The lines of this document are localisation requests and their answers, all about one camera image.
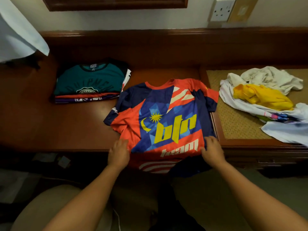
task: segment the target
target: yellow cloth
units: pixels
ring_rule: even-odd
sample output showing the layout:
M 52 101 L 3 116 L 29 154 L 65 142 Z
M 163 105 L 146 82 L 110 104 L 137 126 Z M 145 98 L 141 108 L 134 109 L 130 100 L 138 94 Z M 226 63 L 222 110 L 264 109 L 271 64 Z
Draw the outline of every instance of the yellow cloth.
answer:
M 233 88 L 235 99 L 247 100 L 251 104 L 262 105 L 278 111 L 293 110 L 292 101 L 280 91 L 267 88 L 264 85 L 240 84 Z

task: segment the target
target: wall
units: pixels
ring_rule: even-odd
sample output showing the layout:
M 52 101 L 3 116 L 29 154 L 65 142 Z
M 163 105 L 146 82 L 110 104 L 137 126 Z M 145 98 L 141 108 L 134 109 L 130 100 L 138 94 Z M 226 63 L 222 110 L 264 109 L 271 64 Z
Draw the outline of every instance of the wall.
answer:
M 214 0 L 189 0 L 187 9 L 49 12 L 42 0 L 11 0 L 38 31 L 189 29 L 208 26 Z M 250 19 L 237 26 L 307 26 L 307 0 L 259 0 Z

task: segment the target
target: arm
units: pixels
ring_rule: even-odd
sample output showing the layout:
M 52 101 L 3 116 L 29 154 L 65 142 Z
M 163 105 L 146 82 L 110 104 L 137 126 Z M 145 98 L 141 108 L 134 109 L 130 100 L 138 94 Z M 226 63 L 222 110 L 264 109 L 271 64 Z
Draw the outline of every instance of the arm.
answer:
M 205 137 L 207 150 L 201 149 L 203 159 L 229 185 L 244 218 L 255 231 L 307 231 L 308 221 L 288 206 L 250 182 L 224 157 L 216 138 Z
M 43 231 L 94 231 L 105 209 L 119 173 L 129 162 L 127 140 L 114 143 L 108 155 L 108 166 L 102 173 L 63 207 Z

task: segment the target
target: woven mat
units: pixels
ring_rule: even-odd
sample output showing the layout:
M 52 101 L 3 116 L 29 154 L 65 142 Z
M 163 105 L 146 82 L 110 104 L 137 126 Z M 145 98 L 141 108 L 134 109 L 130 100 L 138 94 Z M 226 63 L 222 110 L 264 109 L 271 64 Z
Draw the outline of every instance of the woven mat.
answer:
M 218 91 L 219 83 L 226 79 L 228 73 L 241 75 L 246 70 L 208 70 L 207 74 L 211 88 Z M 299 102 L 308 104 L 308 69 L 286 69 L 295 77 L 304 80 L 304 88 L 301 91 L 292 90 L 288 97 L 297 104 Z M 233 109 L 225 104 L 219 97 L 217 111 L 221 120 L 221 125 L 226 139 L 272 139 L 265 134 L 260 127 L 264 125 L 258 118 L 249 113 Z

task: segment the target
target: teal t-shirt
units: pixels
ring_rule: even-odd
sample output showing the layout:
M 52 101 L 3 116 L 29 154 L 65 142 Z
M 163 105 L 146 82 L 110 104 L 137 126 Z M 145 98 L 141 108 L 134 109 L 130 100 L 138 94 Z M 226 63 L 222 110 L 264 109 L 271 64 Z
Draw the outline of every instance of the teal t-shirt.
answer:
M 121 92 L 128 66 L 108 59 L 104 63 L 68 66 L 57 79 L 54 95 Z

